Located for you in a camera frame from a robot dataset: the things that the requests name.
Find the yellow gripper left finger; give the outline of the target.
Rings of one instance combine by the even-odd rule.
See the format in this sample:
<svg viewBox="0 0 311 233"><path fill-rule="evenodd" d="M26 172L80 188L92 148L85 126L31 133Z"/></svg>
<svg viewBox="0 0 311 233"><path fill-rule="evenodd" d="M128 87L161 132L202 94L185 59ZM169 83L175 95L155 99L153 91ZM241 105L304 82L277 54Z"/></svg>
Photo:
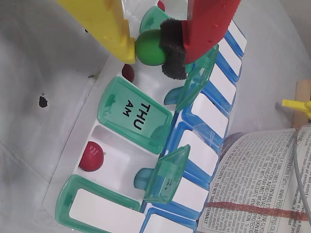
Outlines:
<svg viewBox="0 0 311 233"><path fill-rule="evenodd" d="M116 58L126 64L135 63L135 39L130 36L120 0L59 0L57 3Z"/></svg>

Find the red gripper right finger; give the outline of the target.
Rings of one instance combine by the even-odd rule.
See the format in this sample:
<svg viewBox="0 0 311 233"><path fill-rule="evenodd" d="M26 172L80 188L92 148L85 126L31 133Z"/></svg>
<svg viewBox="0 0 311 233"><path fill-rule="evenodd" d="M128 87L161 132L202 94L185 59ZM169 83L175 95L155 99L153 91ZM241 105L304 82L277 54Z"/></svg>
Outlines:
<svg viewBox="0 0 311 233"><path fill-rule="evenodd" d="M186 20L163 21L159 46L166 61L162 72L171 79L186 79L186 65L202 57L224 37L239 4L239 0L189 0Z"/></svg>

